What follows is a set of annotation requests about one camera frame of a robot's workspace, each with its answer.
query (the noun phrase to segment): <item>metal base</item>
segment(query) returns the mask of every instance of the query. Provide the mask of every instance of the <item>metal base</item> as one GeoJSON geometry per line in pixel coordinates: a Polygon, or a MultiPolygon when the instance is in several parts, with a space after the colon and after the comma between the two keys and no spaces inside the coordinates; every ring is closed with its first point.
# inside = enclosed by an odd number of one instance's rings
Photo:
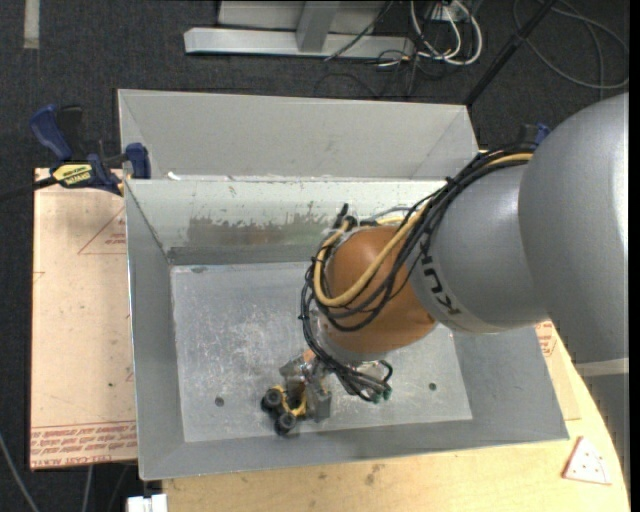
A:
{"type": "MultiPolygon", "coordinates": [[[[322,50],[301,51],[295,32],[240,30],[228,28],[192,28],[184,34],[185,51],[212,54],[288,55],[291,57],[329,57],[354,39],[350,34],[328,34],[322,50]]],[[[377,59],[383,52],[387,59],[397,53],[411,53],[413,44],[405,37],[363,36],[340,57],[377,59]]]]}

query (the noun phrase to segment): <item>wire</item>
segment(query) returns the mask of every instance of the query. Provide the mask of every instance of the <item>wire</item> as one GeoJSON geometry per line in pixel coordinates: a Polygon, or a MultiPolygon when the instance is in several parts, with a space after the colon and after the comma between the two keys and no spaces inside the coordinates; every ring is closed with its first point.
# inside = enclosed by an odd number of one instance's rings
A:
{"type": "Polygon", "coordinates": [[[356,37],[353,38],[353,40],[351,40],[351,42],[349,42],[348,44],[346,44],[345,46],[343,46],[342,48],[340,48],[337,52],[333,53],[332,55],[330,55],[329,57],[327,57],[325,60],[325,62],[330,61],[335,59],[336,57],[339,57],[340,55],[346,53],[347,51],[349,51],[351,48],[353,48],[355,46],[355,44],[360,41],[360,39],[362,39],[365,34],[367,34],[367,32],[369,32],[369,30],[371,30],[373,27],[375,27],[380,20],[382,20],[382,18],[384,17],[385,14],[387,14],[387,12],[389,12],[389,9],[391,9],[391,6],[393,5],[393,1],[388,1],[386,2],[383,6],[382,9],[380,9],[380,13],[378,14],[378,16],[376,16],[376,18],[369,23],[363,30],[362,32],[360,32],[356,37]]]}
{"type": "Polygon", "coordinates": [[[425,51],[418,51],[417,52],[418,56],[424,57],[424,58],[427,58],[427,59],[443,61],[443,62],[446,62],[447,64],[451,64],[451,65],[454,65],[454,66],[468,66],[468,65],[473,64],[474,62],[476,62],[478,60],[478,58],[480,57],[480,55],[482,53],[482,46],[483,46],[482,30],[481,30],[480,25],[478,24],[477,20],[475,19],[475,16],[473,16],[469,12],[469,9],[467,9],[467,7],[462,2],[460,2],[458,0],[454,0],[454,2],[452,2],[452,5],[455,5],[458,9],[460,9],[462,12],[464,12],[466,18],[470,21],[470,23],[471,23],[471,25],[473,27],[473,33],[475,34],[475,39],[476,39],[475,52],[473,53],[473,55],[471,57],[466,58],[465,60],[457,60],[457,59],[455,59],[455,57],[460,53],[460,50],[461,50],[461,47],[462,47],[462,37],[460,35],[460,31],[458,30],[457,25],[453,21],[453,18],[451,17],[451,13],[449,12],[448,9],[445,9],[444,7],[442,7],[439,4],[441,9],[445,13],[446,17],[449,19],[449,21],[448,21],[449,25],[453,28],[453,32],[454,32],[454,34],[456,36],[456,48],[453,51],[448,50],[446,52],[439,52],[424,37],[424,30],[422,30],[420,28],[420,24],[418,23],[418,18],[416,16],[415,2],[412,0],[409,5],[410,5],[410,9],[409,10],[410,10],[410,14],[411,14],[411,21],[412,21],[412,24],[413,24],[413,28],[416,31],[416,33],[418,34],[418,36],[420,37],[421,42],[427,47],[427,49],[430,52],[429,53],[429,52],[425,52],[425,51]]]}
{"type": "Polygon", "coordinates": [[[7,461],[7,465],[9,466],[9,470],[11,471],[11,474],[13,475],[13,479],[18,484],[18,487],[20,488],[20,491],[22,491],[22,495],[24,496],[24,499],[27,500],[27,503],[31,507],[31,510],[33,510],[33,512],[40,512],[38,507],[36,506],[35,502],[33,501],[33,498],[31,497],[31,494],[29,494],[29,491],[27,490],[27,487],[25,486],[22,478],[20,478],[20,474],[18,473],[18,469],[16,468],[16,465],[13,463],[13,459],[11,458],[11,455],[9,454],[9,450],[7,449],[7,445],[4,443],[4,438],[2,437],[2,432],[0,432],[0,450],[2,450],[2,454],[4,455],[4,458],[7,461]]]}
{"type": "MultiPolygon", "coordinates": [[[[340,241],[340,238],[353,227],[353,222],[348,220],[348,217],[345,217],[344,219],[341,218],[339,228],[337,228],[336,231],[327,237],[327,239],[321,244],[318,254],[316,257],[312,258],[312,264],[305,274],[305,283],[300,294],[299,319],[302,320],[303,333],[309,348],[324,364],[328,372],[336,374],[338,380],[348,393],[357,395],[368,402],[376,402],[380,399],[380,396],[388,398],[389,393],[391,392],[391,387],[389,386],[388,381],[391,377],[392,368],[386,361],[378,361],[379,364],[387,368],[387,374],[383,379],[376,379],[370,375],[358,372],[350,366],[340,363],[328,354],[318,343],[318,340],[314,335],[313,328],[311,326],[311,303],[315,301],[320,313],[322,313],[332,325],[342,331],[356,331],[371,323],[389,300],[399,293],[406,285],[409,274],[416,267],[420,256],[423,254],[422,251],[424,251],[424,253],[428,251],[431,236],[435,232],[448,205],[453,201],[453,199],[468,185],[486,174],[504,167],[519,165],[529,160],[531,155],[531,151],[523,152],[520,145],[512,146],[510,148],[502,148],[488,154],[479,154],[460,173],[458,173],[456,177],[447,179],[447,185],[418,201],[407,211],[407,214],[396,230],[394,237],[389,241],[387,246],[385,246],[383,251],[381,251],[382,254],[389,246],[394,244],[394,240],[399,237],[399,233],[406,234],[406,238],[404,239],[400,251],[395,258],[391,270],[375,291],[370,293],[369,296],[358,305],[348,308],[346,311],[331,311],[330,308],[332,306],[323,304],[319,299],[319,294],[326,297],[325,292],[327,287],[326,282],[324,282],[322,277],[324,275],[323,271],[326,262],[330,258],[331,250],[340,241]],[[403,283],[400,285],[400,288],[394,292],[398,272],[409,256],[414,253],[418,244],[420,244],[421,252],[413,260],[411,268],[409,269],[406,278],[403,280],[403,283]],[[318,272],[320,275],[319,282],[317,280],[318,272]],[[382,297],[375,307],[371,310],[365,310],[381,295],[382,297]],[[367,313],[366,317],[356,325],[345,326],[340,325],[337,322],[337,319],[339,318],[346,318],[347,316],[363,312],[367,313]]],[[[369,284],[370,280],[366,278],[366,276],[371,272],[375,274],[375,264],[376,261],[374,261],[374,263],[365,270],[354,286],[345,292],[345,294],[347,294],[346,299],[348,301],[353,301],[355,298],[359,297],[362,290],[369,284]],[[364,286],[362,286],[362,288],[360,288],[361,285],[359,284],[361,282],[364,282],[364,286]]],[[[345,308],[345,306],[349,305],[349,302],[345,301],[345,294],[342,294],[338,298],[341,301],[340,306],[338,307],[345,308]]]]}
{"type": "Polygon", "coordinates": [[[315,85],[313,86],[313,91],[311,93],[312,96],[316,96],[316,94],[318,93],[318,88],[319,88],[320,84],[322,84],[327,78],[330,78],[330,77],[349,78],[350,80],[352,80],[355,83],[357,83],[360,87],[365,89],[369,93],[369,95],[371,97],[376,98],[376,99],[380,97],[380,95],[378,95],[378,93],[376,93],[371,87],[369,87],[366,83],[364,83],[358,77],[356,77],[355,75],[352,75],[350,73],[327,73],[322,78],[320,78],[320,80],[318,80],[315,83],[315,85]]]}
{"type": "Polygon", "coordinates": [[[84,497],[82,499],[82,512],[87,512],[89,508],[89,494],[91,493],[91,480],[93,479],[93,465],[87,471],[87,483],[84,486],[84,497]]]}
{"type": "MultiPolygon", "coordinates": [[[[524,157],[522,157],[522,155],[503,156],[493,162],[493,165],[499,165],[501,163],[507,163],[518,159],[523,160],[524,157]]],[[[398,231],[396,231],[396,234],[393,236],[393,238],[378,253],[373,262],[371,262],[371,264],[367,267],[363,274],[348,290],[344,291],[337,297],[328,297],[327,295],[325,295],[322,287],[322,262],[324,262],[325,260],[325,256],[327,255],[329,247],[333,246],[349,227],[349,223],[344,222],[339,230],[336,231],[322,244],[322,247],[316,255],[313,273],[314,294],[316,296],[316,300],[319,301],[323,306],[328,307],[342,307],[350,303],[356,297],[356,295],[358,295],[366,287],[367,283],[378,271],[384,260],[387,258],[387,256],[389,256],[391,250],[396,245],[398,245],[398,243],[405,237],[409,230],[414,225],[416,225],[416,223],[421,219],[421,217],[430,206],[430,203],[426,203],[416,215],[413,215],[411,217],[407,216],[408,218],[405,218],[406,222],[404,223],[404,225],[402,225],[398,229],[398,231]]]]}
{"type": "MultiPolygon", "coordinates": [[[[514,0],[514,2],[513,2],[513,19],[514,19],[515,24],[516,24],[516,26],[518,28],[521,27],[521,23],[520,23],[520,20],[518,18],[518,14],[517,14],[517,7],[518,7],[519,2],[520,2],[520,0],[514,0]]],[[[598,56],[599,56],[599,59],[600,59],[600,62],[599,62],[599,65],[600,65],[600,83],[599,84],[594,84],[594,83],[591,83],[591,82],[586,82],[584,80],[580,80],[578,78],[575,78],[575,77],[569,75],[568,73],[562,71],[560,68],[558,68],[557,66],[552,64],[544,55],[542,55],[540,50],[538,50],[538,48],[531,41],[529,41],[527,39],[526,42],[529,45],[529,48],[531,48],[531,50],[538,56],[538,58],[548,68],[550,68],[556,74],[560,75],[562,78],[565,78],[566,80],[569,80],[570,82],[572,82],[572,83],[574,83],[576,85],[581,85],[583,87],[588,87],[590,89],[599,89],[599,90],[620,89],[621,87],[624,87],[625,85],[627,85],[629,83],[629,75],[628,74],[627,74],[626,78],[624,80],[622,80],[621,82],[619,82],[619,83],[616,83],[616,84],[604,84],[603,83],[604,57],[602,56],[602,49],[600,47],[600,42],[599,42],[597,36],[595,35],[595,33],[593,32],[593,29],[591,28],[591,26],[599,28],[603,32],[606,32],[611,37],[613,37],[622,46],[622,48],[624,49],[624,52],[628,55],[629,54],[629,47],[627,46],[627,44],[615,32],[613,32],[611,29],[607,28],[606,26],[602,25],[601,23],[598,23],[597,21],[594,21],[594,20],[592,20],[590,18],[586,18],[585,16],[580,14],[580,12],[575,7],[573,7],[571,4],[569,4],[568,2],[566,2],[564,0],[560,0],[560,3],[562,3],[568,9],[571,9],[573,11],[573,13],[566,12],[566,11],[563,11],[563,10],[557,9],[557,8],[552,8],[551,10],[553,12],[557,13],[557,14],[562,15],[562,16],[566,16],[568,18],[574,18],[574,19],[577,19],[579,21],[582,21],[589,28],[589,31],[590,31],[592,37],[596,41],[596,49],[598,51],[598,56]]]]}

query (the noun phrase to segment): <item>blue clamp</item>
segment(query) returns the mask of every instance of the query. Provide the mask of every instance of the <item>blue clamp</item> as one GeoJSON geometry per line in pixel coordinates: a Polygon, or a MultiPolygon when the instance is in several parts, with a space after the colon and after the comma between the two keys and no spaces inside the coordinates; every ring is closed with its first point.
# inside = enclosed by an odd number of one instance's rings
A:
{"type": "Polygon", "coordinates": [[[55,105],[42,107],[29,119],[29,127],[40,144],[55,153],[58,162],[66,162],[73,151],[58,128],[56,110],[55,105]]]}
{"type": "Polygon", "coordinates": [[[31,119],[29,127],[40,144],[49,148],[56,155],[56,163],[49,169],[51,180],[66,188],[91,187],[106,192],[121,195],[122,180],[111,172],[111,165],[130,161],[133,167],[133,177],[149,179],[151,164],[147,149],[140,143],[132,143],[126,147],[122,155],[101,159],[96,153],[90,153],[85,162],[72,161],[73,149],[67,143],[57,122],[56,106],[51,104],[38,110],[31,119]]]}

